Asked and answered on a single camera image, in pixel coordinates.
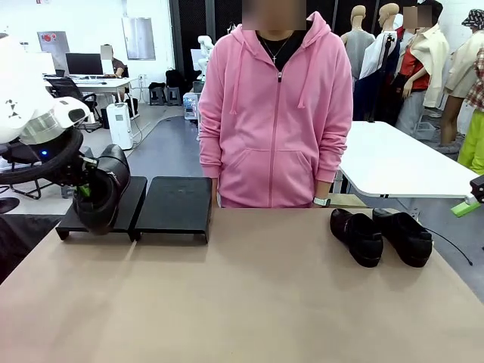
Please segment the person in pink hoodie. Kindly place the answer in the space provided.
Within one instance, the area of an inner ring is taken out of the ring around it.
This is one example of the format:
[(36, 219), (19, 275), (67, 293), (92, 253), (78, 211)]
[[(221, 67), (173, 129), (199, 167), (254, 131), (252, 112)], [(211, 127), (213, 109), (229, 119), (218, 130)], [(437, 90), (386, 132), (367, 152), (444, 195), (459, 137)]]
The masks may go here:
[(315, 178), (324, 127), (352, 121), (345, 46), (318, 12), (298, 30), (239, 25), (214, 45), (199, 110), (221, 123), (216, 205), (317, 207), (333, 183)]

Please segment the white office desk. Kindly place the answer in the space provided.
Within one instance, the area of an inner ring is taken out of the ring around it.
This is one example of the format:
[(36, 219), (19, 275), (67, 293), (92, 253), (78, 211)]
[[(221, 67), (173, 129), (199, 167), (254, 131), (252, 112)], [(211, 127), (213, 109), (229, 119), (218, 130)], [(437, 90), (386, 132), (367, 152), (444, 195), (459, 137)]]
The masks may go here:
[[(51, 91), (50, 84), (47, 79), (44, 78), (44, 86), (48, 91)], [(79, 87), (80, 91), (86, 95), (88, 93), (95, 93), (96, 95), (116, 95), (118, 103), (124, 103), (124, 97), (121, 92), (126, 95), (126, 89), (131, 88), (130, 78), (100, 78), (100, 79), (72, 79)]]

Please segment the patterned bucket hat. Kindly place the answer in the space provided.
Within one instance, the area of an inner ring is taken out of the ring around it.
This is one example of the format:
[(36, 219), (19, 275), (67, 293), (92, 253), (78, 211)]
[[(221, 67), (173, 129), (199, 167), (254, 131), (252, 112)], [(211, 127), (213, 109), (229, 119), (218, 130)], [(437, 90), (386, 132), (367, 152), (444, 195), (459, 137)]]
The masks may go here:
[(471, 9), (461, 25), (478, 30), (484, 29), (484, 10)]

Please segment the clear plastic storage box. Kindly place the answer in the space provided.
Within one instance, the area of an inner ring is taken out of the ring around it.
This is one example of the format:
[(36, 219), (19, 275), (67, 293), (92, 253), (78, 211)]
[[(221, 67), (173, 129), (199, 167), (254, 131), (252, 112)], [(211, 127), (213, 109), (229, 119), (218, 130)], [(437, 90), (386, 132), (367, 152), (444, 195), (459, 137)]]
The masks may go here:
[(184, 118), (188, 121), (198, 121), (198, 100), (199, 95), (187, 92), (183, 96)]

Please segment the mannequin with beige coat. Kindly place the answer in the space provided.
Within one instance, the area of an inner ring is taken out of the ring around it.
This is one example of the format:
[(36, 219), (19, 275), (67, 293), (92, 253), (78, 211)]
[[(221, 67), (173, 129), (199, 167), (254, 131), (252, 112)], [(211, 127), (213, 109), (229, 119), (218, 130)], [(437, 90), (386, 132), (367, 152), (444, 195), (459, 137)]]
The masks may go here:
[(451, 55), (451, 68), (445, 83), (448, 97), (440, 123), (440, 145), (443, 147), (455, 141), (461, 106), (477, 78), (473, 65), (478, 51), (484, 47), (484, 20), (464, 20), (462, 25), (469, 27), (472, 35)]

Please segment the black leather loafer shoe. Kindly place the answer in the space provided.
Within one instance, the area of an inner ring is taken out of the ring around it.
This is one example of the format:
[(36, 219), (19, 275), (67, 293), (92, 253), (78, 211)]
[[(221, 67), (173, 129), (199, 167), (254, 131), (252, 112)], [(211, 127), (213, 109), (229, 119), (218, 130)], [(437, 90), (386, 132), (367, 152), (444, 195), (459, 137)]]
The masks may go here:
[(119, 202), (129, 186), (131, 172), (126, 155), (117, 144), (101, 153), (97, 169), (85, 169), (90, 198), (73, 195), (73, 209), (80, 222), (93, 234), (106, 234), (116, 220)]
[(379, 264), (383, 238), (381, 230), (369, 216), (336, 208), (330, 214), (330, 230), (359, 265), (374, 268)]
[(404, 212), (390, 213), (384, 209), (373, 209), (372, 219), (406, 265), (414, 268), (426, 265), (433, 251), (433, 238), (415, 219)]

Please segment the mannequin with red top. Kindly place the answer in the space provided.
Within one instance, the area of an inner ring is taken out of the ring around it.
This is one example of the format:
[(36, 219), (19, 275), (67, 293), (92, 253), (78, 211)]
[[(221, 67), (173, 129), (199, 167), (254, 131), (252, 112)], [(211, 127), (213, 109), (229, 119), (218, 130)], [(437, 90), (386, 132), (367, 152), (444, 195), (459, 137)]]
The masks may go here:
[(423, 113), (424, 95), (430, 83), (430, 75), (423, 64), (411, 53), (411, 46), (417, 33), (417, 7), (404, 7), (402, 15), (403, 37), (401, 42), (397, 95), (402, 102), (396, 121), (396, 128), (406, 135), (412, 135)]

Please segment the grey storage bin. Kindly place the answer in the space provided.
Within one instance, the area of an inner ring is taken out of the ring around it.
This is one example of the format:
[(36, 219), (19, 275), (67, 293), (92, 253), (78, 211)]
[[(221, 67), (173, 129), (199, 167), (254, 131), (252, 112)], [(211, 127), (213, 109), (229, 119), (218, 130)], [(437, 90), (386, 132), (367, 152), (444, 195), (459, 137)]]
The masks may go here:
[(419, 122), (413, 132), (413, 137), (419, 141), (431, 141), (435, 135), (436, 127), (429, 122)]

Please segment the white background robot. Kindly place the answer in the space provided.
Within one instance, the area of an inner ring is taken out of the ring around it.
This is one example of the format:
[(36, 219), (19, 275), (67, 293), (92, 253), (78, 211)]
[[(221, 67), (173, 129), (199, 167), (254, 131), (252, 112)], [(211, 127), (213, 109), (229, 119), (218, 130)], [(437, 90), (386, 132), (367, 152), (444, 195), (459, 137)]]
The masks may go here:
[(199, 36), (197, 41), (200, 48), (191, 49), (192, 64), (194, 71), (200, 71), (200, 75), (197, 79), (201, 82), (205, 82), (206, 71), (214, 44), (210, 36)]

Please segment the seated person at desk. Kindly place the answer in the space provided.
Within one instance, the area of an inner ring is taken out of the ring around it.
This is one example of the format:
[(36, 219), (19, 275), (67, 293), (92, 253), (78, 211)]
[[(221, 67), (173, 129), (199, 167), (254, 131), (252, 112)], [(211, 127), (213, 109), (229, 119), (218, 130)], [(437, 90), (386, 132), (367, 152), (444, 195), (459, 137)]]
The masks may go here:
[(101, 66), (103, 74), (111, 78), (123, 78), (125, 64), (114, 57), (113, 47), (109, 44), (101, 46)]

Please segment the black mesh office chair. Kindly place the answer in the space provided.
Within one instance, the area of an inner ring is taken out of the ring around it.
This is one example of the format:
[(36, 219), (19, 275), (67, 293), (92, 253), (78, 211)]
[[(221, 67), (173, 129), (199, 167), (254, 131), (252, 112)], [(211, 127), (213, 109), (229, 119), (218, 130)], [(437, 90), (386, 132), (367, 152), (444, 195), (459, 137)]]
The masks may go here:
[(50, 78), (47, 79), (50, 84), (50, 93), (55, 98), (71, 97), (79, 101), (82, 101), (89, 109), (90, 114), (82, 122), (81, 125), (77, 126), (78, 129), (84, 129), (87, 133), (96, 131), (102, 127), (99, 120), (101, 115), (97, 110), (97, 95), (95, 93), (88, 93), (84, 95), (76, 83), (67, 77), (62, 78)]
[[(14, 146), (12, 144), (0, 144), (0, 159), (5, 160), (9, 167), (7, 172), (14, 172), (27, 167), (33, 167), (39, 162), (39, 157), (27, 146)], [(3, 193), (9, 188), (14, 193), (23, 195), (33, 200), (39, 200), (42, 196), (42, 187), (39, 185), (39, 180), (33, 181), (35, 188), (31, 191), (22, 191), (15, 188), (12, 184), (5, 184), (0, 182), (0, 193)]]

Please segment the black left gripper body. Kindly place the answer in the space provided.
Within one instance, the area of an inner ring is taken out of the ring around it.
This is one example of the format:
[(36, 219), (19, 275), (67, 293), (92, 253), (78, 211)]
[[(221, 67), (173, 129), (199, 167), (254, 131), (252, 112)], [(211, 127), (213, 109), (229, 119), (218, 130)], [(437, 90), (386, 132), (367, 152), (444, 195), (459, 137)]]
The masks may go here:
[(55, 183), (60, 186), (80, 186), (86, 183), (83, 152), (76, 152), (68, 156), (58, 155), (60, 166), (55, 170)]

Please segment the mannequin with grey tank top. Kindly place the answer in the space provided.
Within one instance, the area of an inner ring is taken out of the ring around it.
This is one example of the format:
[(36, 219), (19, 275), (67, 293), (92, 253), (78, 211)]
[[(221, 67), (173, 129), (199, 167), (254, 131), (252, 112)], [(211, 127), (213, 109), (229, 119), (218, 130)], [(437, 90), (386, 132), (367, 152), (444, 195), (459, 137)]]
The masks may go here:
[(350, 17), (352, 28), (349, 32), (341, 35), (351, 64), (352, 88), (355, 88), (355, 83), (359, 79), (365, 50), (375, 40), (373, 34), (368, 33), (362, 28), (362, 22), (365, 17), (366, 7), (364, 5), (356, 5), (352, 9)]

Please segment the mannequin with cream jacket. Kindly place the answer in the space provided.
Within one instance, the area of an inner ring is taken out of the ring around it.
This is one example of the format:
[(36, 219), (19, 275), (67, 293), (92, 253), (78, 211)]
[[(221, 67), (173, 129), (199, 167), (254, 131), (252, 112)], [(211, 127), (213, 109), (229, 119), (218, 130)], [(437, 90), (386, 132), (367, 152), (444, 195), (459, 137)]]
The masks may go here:
[(422, 63), (430, 76), (424, 96), (425, 107), (435, 107), (443, 86), (443, 70), (449, 44), (439, 26), (443, 5), (437, 0), (424, 0), (417, 5), (417, 32), (411, 44), (411, 53)]

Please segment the white air purifier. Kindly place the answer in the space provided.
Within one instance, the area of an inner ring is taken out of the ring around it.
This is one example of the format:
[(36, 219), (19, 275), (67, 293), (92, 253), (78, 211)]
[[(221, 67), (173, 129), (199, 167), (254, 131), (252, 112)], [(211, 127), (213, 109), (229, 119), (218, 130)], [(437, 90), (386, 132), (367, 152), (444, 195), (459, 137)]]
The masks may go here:
[(134, 138), (128, 105), (126, 103), (109, 104), (106, 111), (112, 143), (117, 144), (123, 150), (132, 149)]

